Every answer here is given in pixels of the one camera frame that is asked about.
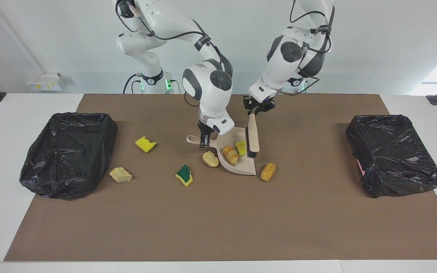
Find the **pink object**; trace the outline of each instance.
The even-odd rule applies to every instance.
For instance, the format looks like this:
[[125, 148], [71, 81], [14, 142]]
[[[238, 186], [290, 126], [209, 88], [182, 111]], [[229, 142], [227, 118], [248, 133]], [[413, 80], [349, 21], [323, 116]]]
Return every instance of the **pink object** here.
[[362, 173], [362, 177], [365, 175], [364, 169], [362, 169], [362, 165], [360, 164], [359, 160], [357, 159], [358, 167], [360, 168], [360, 172]]

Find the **dustpan handle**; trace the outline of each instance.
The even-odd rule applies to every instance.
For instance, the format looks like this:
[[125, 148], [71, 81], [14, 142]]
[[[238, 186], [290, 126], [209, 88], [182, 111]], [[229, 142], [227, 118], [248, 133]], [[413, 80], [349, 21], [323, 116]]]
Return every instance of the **dustpan handle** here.
[[[187, 136], [187, 142], [195, 145], [200, 145], [200, 138], [198, 136]], [[215, 140], [210, 140], [210, 147], [215, 147]]]

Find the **wooden brush handle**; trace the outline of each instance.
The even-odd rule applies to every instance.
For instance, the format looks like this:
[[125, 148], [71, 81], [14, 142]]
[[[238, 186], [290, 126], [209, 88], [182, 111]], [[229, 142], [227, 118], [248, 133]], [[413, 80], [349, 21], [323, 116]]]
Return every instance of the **wooden brush handle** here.
[[255, 114], [249, 115], [248, 144], [251, 152], [259, 152], [259, 136], [257, 135], [257, 124], [255, 123]]

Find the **dustpan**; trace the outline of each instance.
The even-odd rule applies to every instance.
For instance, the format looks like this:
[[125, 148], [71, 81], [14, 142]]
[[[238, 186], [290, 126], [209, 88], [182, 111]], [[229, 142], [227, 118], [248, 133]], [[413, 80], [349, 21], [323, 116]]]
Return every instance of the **dustpan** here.
[[[235, 147], [236, 142], [246, 140], [246, 129], [234, 127], [225, 135], [218, 135], [216, 140], [210, 140], [210, 147], [217, 149], [218, 160], [220, 164], [233, 173], [243, 174], [243, 175], [255, 175], [255, 164], [254, 159], [243, 155], [239, 157], [239, 161], [235, 166], [232, 166], [227, 162], [222, 154], [222, 149], [225, 146]], [[187, 142], [200, 145], [200, 138], [194, 135], [187, 136]]]

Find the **white table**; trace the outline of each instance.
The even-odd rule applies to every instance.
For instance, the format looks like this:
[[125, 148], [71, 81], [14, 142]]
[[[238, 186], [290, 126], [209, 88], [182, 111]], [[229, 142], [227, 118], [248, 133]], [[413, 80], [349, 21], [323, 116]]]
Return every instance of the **white table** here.
[[[302, 272], [431, 273], [437, 260], [250, 261], [250, 262], [2, 262], [33, 193], [18, 177], [28, 147], [51, 115], [74, 112], [81, 94], [8, 94], [0, 103], [0, 272]], [[408, 116], [437, 163], [437, 107], [425, 97], [382, 96], [391, 114]]]

